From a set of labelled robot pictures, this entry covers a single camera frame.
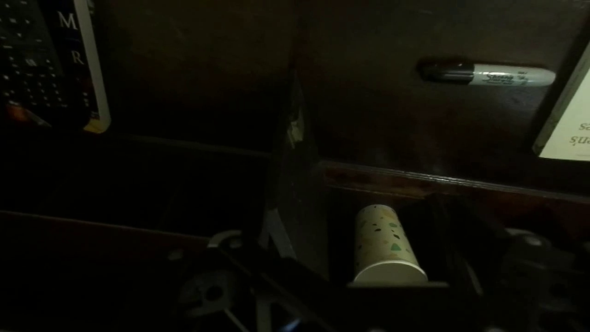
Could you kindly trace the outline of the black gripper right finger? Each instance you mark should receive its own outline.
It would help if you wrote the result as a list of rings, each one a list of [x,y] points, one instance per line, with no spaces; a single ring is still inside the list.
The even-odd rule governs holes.
[[[588,251],[509,229],[485,332],[590,332]]]

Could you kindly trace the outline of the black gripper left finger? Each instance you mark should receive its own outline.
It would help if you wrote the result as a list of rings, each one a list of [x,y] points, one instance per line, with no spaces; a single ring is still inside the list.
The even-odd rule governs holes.
[[[177,292],[177,318],[197,332],[289,332],[289,303],[256,268],[267,251],[241,231],[214,235]]]

